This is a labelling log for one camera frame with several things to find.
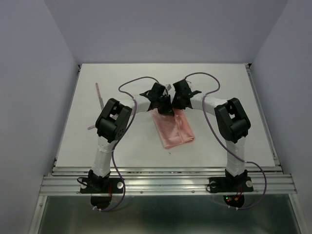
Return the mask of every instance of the pink cloth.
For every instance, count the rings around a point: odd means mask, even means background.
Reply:
[[[166,149],[194,140],[183,110],[174,109],[174,112],[175,116],[164,116],[157,109],[151,111],[160,140]]]

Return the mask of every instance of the gray wall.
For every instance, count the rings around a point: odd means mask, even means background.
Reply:
[[[45,0],[83,62],[252,62],[286,0]]]
[[[312,226],[312,1],[291,0],[262,46],[252,74],[276,150]]]
[[[0,233],[29,230],[77,65],[42,0],[0,3]]]

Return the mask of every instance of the purple cable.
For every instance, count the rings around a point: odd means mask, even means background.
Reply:
[[[136,113],[137,113],[137,101],[135,100],[135,97],[134,97],[133,95],[131,95],[130,93],[128,93],[128,92],[126,92],[126,91],[121,90],[121,88],[122,88],[124,85],[126,85],[126,84],[129,84],[129,83],[132,83],[132,82],[134,82],[134,81],[137,81],[137,80],[139,80],[139,79],[144,79],[144,78],[150,78],[150,79],[155,80],[157,83],[159,83],[159,81],[158,81],[157,79],[153,78],[153,77],[140,77],[140,78],[136,78],[136,79],[133,79],[133,80],[131,80],[131,81],[128,81],[128,82],[126,82],[126,83],[124,83],[124,84],[122,84],[121,86],[118,87],[119,92],[124,93],[124,94],[127,94],[128,96],[130,96],[130,97],[133,99],[134,103],[135,103],[135,109],[134,109],[134,111],[133,111],[133,115],[132,115],[132,118],[131,118],[131,120],[130,120],[130,123],[128,124],[128,126],[127,126],[127,128],[126,128],[125,134],[126,134],[126,132],[128,131],[128,129],[130,128],[130,126],[131,126],[133,120],[135,119],[135,116],[136,116]],[[114,167],[115,167],[115,170],[116,170],[116,172],[117,172],[118,176],[120,177],[121,182],[122,182],[122,184],[123,184],[123,194],[122,194],[122,197],[121,197],[121,199],[119,200],[119,202],[118,202],[115,206],[113,206],[113,207],[111,207],[111,208],[108,208],[108,209],[105,209],[105,210],[100,210],[100,209],[98,209],[98,208],[96,208],[96,207],[93,206],[93,209],[95,209],[95,210],[97,210],[97,211],[100,211],[100,212],[112,211],[113,209],[115,209],[117,206],[119,206],[119,205],[121,204],[121,202],[123,201],[123,199],[125,198],[125,195],[126,195],[126,184],[125,184],[125,180],[124,180],[124,178],[122,177],[120,171],[118,170],[118,167],[117,167],[117,165],[116,165],[115,158],[114,158],[114,150],[115,150],[116,146],[118,145],[118,143],[121,141],[121,139],[119,139],[119,140],[117,141],[117,143],[114,145],[114,147],[113,147],[113,149],[112,149],[112,161],[113,161],[113,165],[114,165]]]
[[[220,144],[227,152],[229,152],[231,155],[233,155],[233,156],[234,156],[235,158],[237,158],[239,161],[245,162],[245,161],[244,161],[243,159],[241,159],[239,156],[237,156],[237,155],[234,154],[232,151],[230,151],[230,150],[222,143],[222,141],[219,139],[219,137],[218,137],[217,134],[215,133],[215,131],[214,131],[214,129],[213,129],[213,127],[212,127],[212,125],[211,125],[209,119],[208,119],[207,113],[206,113],[205,98],[206,98],[207,95],[212,94],[212,93],[215,93],[215,92],[217,92],[217,91],[220,89],[220,87],[221,87],[220,82],[218,81],[218,79],[217,79],[216,77],[214,77],[213,75],[210,75],[210,74],[208,74],[208,73],[205,73],[205,72],[195,72],[195,73],[191,73],[191,74],[187,75],[184,79],[186,79],[187,77],[190,77],[190,76],[192,76],[192,75],[197,75],[197,74],[203,74],[203,75],[210,76],[210,77],[212,77],[212,78],[218,83],[218,88],[215,89],[215,90],[213,90],[213,91],[207,92],[207,93],[204,95],[203,101],[202,101],[202,107],[203,107],[204,116],[205,116],[205,119],[206,119],[206,121],[207,121],[207,123],[208,123],[208,125],[209,125],[210,130],[212,131],[214,137],[215,137],[216,140],[219,142],[219,144]],[[266,177],[266,175],[265,175],[263,169],[262,169],[257,163],[251,162],[251,161],[246,161],[245,163],[249,163],[249,164],[255,165],[255,166],[256,166],[257,168],[259,168],[259,170],[262,172],[263,178],[264,178],[264,190],[263,190],[263,194],[261,195],[261,198],[260,198],[256,203],[254,203],[253,205],[250,205],[250,206],[247,206],[247,207],[243,207],[243,208],[235,208],[235,207],[233,207],[234,209],[238,209],[238,210],[246,210],[246,209],[252,208],[252,207],[254,207],[255,205],[259,204],[259,202],[263,199],[263,197],[264,197],[264,195],[265,195],[265,193],[266,193],[266,191],[267,191],[267,185],[268,185],[268,183],[267,183],[267,177]]]

